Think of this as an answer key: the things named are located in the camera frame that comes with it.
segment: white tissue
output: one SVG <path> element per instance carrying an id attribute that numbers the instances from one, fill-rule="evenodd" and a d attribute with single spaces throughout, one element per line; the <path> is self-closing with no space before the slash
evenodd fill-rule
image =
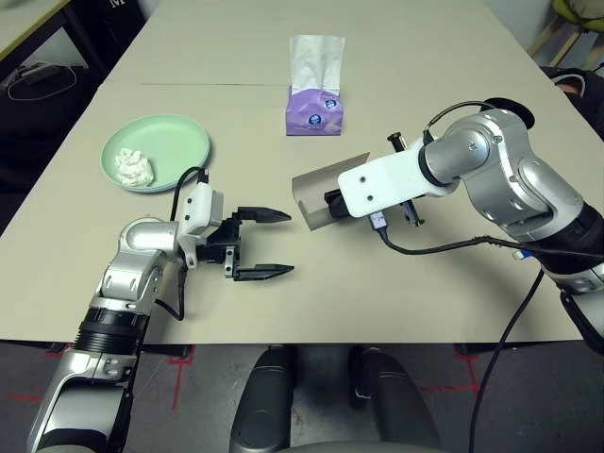
<path id="1" fill-rule="evenodd" d="M 290 40 L 292 94 L 316 88 L 340 95 L 345 38 L 298 35 Z"/>
<path id="2" fill-rule="evenodd" d="M 117 177 L 125 186 L 148 186 L 153 182 L 151 163 L 140 150 L 122 148 L 114 161 Z"/>

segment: green plate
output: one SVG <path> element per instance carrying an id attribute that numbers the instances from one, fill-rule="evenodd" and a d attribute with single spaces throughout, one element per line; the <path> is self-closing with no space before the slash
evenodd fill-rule
<path id="1" fill-rule="evenodd" d="M 154 173 L 151 184 L 131 187 L 120 182 L 114 158 L 122 148 L 140 149 L 149 159 Z M 101 168 L 127 191 L 155 193 L 174 188 L 186 169 L 203 166 L 209 154 L 210 139 L 196 121 L 182 115 L 151 115 L 128 123 L 109 139 L 101 152 Z"/>

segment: beige table surface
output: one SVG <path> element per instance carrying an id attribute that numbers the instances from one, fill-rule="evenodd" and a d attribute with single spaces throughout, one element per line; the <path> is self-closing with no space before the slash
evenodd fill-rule
<path id="1" fill-rule="evenodd" d="M 14 0 L 0 8 L 0 59 L 25 41 L 69 0 Z"/>
<path id="2" fill-rule="evenodd" d="M 395 90 L 433 73 L 456 73 L 451 83 L 495 71 L 512 74 L 510 83 L 524 77 L 515 68 L 524 52 L 481 0 L 170 0 L 109 80 L 288 85 L 298 34 L 345 37 L 342 86 L 354 90 Z"/>
<path id="3" fill-rule="evenodd" d="M 291 179 L 362 152 L 390 153 L 385 136 L 393 130 L 410 137 L 440 107 L 496 93 L 533 109 L 535 151 L 602 210 L 599 138 L 528 58 L 513 48 L 505 59 L 523 74 L 522 84 L 487 66 L 480 76 L 456 77 L 454 86 L 438 73 L 424 74 L 426 84 L 403 78 L 396 90 L 346 90 L 341 137 L 286 137 L 283 87 L 103 85 L 0 238 L 0 337 L 73 340 L 122 227 L 144 215 L 167 217 L 172 196 L 113 186 L 101 173 L 99 151 L 125 123 L 173 112 L 209 132 L 210 182 L 225 193 L 225 213 L 263 205 L 294 217 L 281 225 L 246 225 L 243 264 L 296 268 L 263 282 L 233 282 L 223 278 L 222 266 L 202 265 L 187 281 L 186 320 L 155 311 L 149 343 L 495 341 L 529 289 L 536 262 L 516 262 L 511 250 L 486 245 L 403 257 L 383 246 L 364 220 L 310 232 Z M 419 78 L 417 72 L 410 74 Z M 502 236 L 474 212 L 464 189 L 419 200 L 417 208 L 427 223 L 393 222 L 393 241 L 418 247 Z M 395 217 L 400 211 L 391 211 Z M 163 295 L 174 296 L 173 287 Z M 548 280 L 512 335 L 516 341 L 578 336 Z"/>

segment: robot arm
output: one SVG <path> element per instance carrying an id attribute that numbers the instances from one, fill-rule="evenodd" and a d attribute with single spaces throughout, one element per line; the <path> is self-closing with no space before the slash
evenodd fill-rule
<path id="1" fill-rule="evenodd" d="M 200 181 L 187 197 L 180 222 L 143 218 L 120 234 L 118 252 L 41 403 L 27 439 L 28 452 L 122 451 L 144 334 L 168 262 L 184 261 L 190 269 L 199 260 L 223 263 L 226 277 L 235 280 L 276 277 L 293 269 L 280 264 L 239 268 L 242 220 L 280 222 L 290 216 L 267 208 L 239 208 L 223 221 L 223 196 L 207 182 Z M 181 306 L 177 319 L 183 315 Z"/>
<path id="2" fill-rule="evenodd" d="M 421 195 L 444 196 L 463 181 L 484 218 L 535 252 L 562 290 L 562 303 L 589 346 L 604 354 L 604 225 L 577 191 L 534 155 L 522 120 L 490 109 L 452 124 L 444 136 L 342 173 L 348 211 L 362 217 Z"/>

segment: purple tissue box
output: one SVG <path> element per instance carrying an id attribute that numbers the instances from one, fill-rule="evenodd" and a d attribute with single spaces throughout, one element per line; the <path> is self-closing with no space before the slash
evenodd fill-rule
<path id="1" fill-rule="evenodd" d="M 344 109 L 340 97 L 309 89 L 292 94 L 285 110 L 287 135 L 341 135 Z"/>

